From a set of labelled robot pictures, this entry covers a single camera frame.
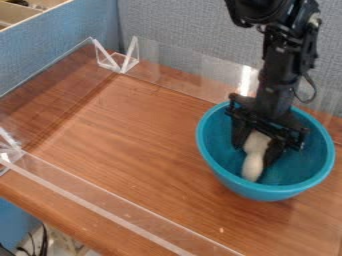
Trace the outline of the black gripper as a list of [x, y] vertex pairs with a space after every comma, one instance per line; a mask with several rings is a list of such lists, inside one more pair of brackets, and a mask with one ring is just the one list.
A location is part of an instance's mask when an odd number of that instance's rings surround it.
[[293, 110], [272, 119], [257, 112], [256, 102], [256, 98], [232, 93], [225, 114], [232, 118], [232, 142], [236, 149], [244, 147], [253, 130], [273, 139], [264, 156], [264, 167], [269, 168], [281, 158], [286, 147], [304, 149], [309, 128], [300, 122]]

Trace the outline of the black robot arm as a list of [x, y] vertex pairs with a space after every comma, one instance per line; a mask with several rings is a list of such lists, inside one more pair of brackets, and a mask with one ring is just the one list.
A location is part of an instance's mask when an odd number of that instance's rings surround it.
[[233, 23], [264, 34], [264, 67], [254, 97], [229, 95], [232, 143], [240, 149], [256, 132], [266, 136], [262, 166], [270, 167], [286, 149], [304, 148], [309, 128], [293, 112], [298, 87], [318, 58], [322, 19], [317, 0], [225, 0]]

